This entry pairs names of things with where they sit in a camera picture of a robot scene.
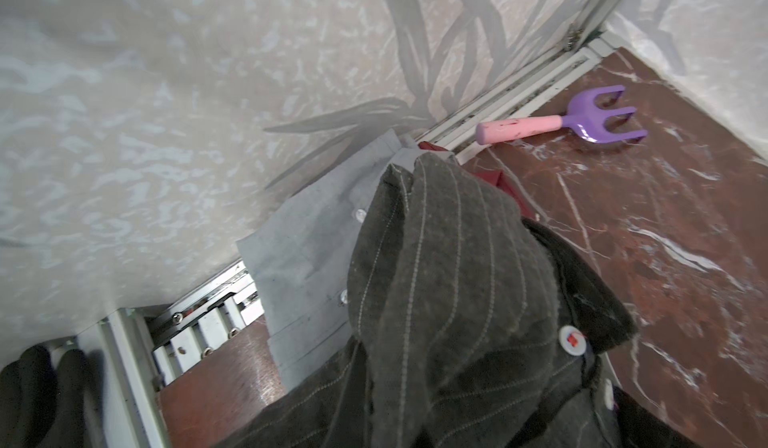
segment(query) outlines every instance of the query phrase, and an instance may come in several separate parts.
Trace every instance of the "pink handle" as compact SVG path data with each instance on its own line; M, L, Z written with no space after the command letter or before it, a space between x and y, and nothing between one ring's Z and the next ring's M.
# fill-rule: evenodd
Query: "pink handle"
M547 131L555 131L562 126L563 118L561 116L519 117L501 121L486 121L477 126L475 140L478 145L493 145Z

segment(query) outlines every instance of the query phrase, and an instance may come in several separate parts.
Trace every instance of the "white button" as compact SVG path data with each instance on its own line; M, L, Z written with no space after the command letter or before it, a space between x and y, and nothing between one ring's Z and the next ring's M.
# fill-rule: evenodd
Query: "white button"
M605 379L605 393L603 394L605 407L613 411L614 409L614 384L610 378Z
M560 328L558 338L560 339L560 346L568 354L581 357L587 351L587 339L584 338L584 335L576 327L567 324Z

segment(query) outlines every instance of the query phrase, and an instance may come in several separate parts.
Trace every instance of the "purple fork head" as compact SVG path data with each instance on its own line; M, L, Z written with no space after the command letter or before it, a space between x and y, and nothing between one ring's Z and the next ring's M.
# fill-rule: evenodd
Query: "purple fork head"
M563 116L563 126L570 127L581 139L590 143L614 143L634 138L646 137L648 131L637 130L628 133L611 133L605 129L605 121L612 116L632 115L634 106L617 109L600 109L594 100L601 94L624 93L624 86L606 86L581 91L568 103L568 114Z

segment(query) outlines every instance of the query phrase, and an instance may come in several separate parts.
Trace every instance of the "red fabric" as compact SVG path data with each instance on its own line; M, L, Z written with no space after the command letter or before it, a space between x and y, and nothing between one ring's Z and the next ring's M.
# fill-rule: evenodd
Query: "red fabric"
M427 151L447 151L446 148L433 145L432 143L429 143L427 141L422 141L418 144L418 147L422 148L423 150ZM526 218L533 218L533 213L531 212L531 208L528 207L528 205L525 203L525 200L522 196L520 196L517 191L514 190L512 187L512 184L509 184L507 181L507 178L504 177L504 173L502 170L496 170L496 171L481 171L479 173L472 173L476 177L480 178L483 181L487 181L488 183L496 186L498 189L504 191L504 193L507 193L509 196L513 197L514 200L518 203L518 206L520 206L520 214L525 216Z

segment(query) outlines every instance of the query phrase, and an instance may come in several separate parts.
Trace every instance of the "reddish-brown marble surface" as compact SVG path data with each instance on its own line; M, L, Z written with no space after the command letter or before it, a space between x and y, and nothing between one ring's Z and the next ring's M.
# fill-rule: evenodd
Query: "reddish-brown marble surface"
M261 317L160 391L173 446L211 446L283 395L269 337Z
M768 446L768 167L626 50L580 90L627 87L637 144L558 131L495 145L466 167L498 169L541 222L570 240L634 315L610 353L622 386L705 448Z

